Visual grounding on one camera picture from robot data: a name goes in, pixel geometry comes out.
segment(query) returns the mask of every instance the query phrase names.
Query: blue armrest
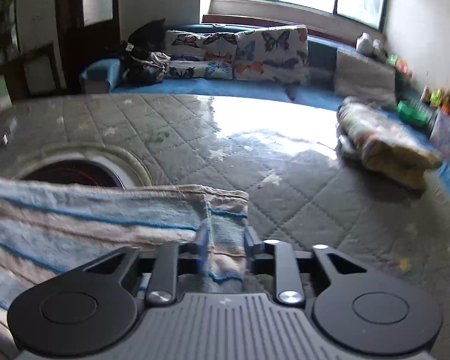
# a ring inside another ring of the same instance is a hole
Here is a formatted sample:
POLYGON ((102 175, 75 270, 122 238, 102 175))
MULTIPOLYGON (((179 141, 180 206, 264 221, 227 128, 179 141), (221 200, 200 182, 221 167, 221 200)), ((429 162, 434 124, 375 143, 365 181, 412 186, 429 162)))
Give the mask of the blue armrest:
POLYGON ((82 82, 86 80, 107 81, 109 84, 108 91, 110 92, 120 82, 120 60, 108 58, 94 62, 80 74, 80 80, 82 82))

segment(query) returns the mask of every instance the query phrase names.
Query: blue striped towel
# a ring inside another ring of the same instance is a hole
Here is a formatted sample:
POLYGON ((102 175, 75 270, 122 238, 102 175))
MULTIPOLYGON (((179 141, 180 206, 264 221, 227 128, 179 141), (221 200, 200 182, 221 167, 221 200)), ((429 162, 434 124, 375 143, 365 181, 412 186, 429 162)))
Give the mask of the blue striped towel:
POLYGON ((240 290, 247 208, 245 192, 198 185, 123 191, 0 179, 0 359, 18 352, 6 320, 15 297, 122 246, 154 250, 205 229, 204 272, 183 278, 182 290, 240 290))

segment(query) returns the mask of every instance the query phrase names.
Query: blue cushion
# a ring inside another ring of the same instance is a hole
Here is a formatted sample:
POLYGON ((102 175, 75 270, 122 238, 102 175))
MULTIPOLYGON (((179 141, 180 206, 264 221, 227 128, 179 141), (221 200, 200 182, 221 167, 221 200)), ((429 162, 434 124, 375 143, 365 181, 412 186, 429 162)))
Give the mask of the blue cushion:
POLYGON ((92 63, 80 74, 81 80, 108 81, 113 89, 120 78, 120 60, 117 58, 101 59, 92 63))
POLYGON ((291 101, 285 87, 271 81, 236 81, 221 79, 165 79, 161 84, 142 87, 123 85, 115 88, 114 93, 183 93, 189 95, 250 97, 253 99, 275 100, 286 103, 309 105, 335 111, 343 97, 333 91, 309 86, 293 88, 295 100, 291 101))

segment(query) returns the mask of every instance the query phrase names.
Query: green container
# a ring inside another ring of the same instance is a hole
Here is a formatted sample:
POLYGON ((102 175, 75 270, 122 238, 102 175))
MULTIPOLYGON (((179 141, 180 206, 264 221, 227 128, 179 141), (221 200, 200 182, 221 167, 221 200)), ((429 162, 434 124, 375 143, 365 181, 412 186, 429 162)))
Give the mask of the green container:
POLYGON ((413 107, 410 103, 401 101, 397 105, 397 112, 401 120, 412 126, 424 128, 430 120, 430 115, 413 107))

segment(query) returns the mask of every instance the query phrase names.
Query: gray quilted cover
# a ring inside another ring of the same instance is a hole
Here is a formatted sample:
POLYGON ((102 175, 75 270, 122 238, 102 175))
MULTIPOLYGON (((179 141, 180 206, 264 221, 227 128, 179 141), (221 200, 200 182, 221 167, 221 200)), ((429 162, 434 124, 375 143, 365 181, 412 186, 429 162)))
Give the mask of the gray quilted cover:
MULTIPOLYGON (((335 112, 195 95, 60 97, 17 103, 0 135, 12 115, 0 173, 43 145, 99 142, 137 155, 155 185, 246 191, 261 237, 328 244, 430 292, 444 312, 432 354, 450 359, 450 199, 434 173, 418 195, 337 157, 335 112)), ((263 286, 268 278, 245 281, 263 286)))

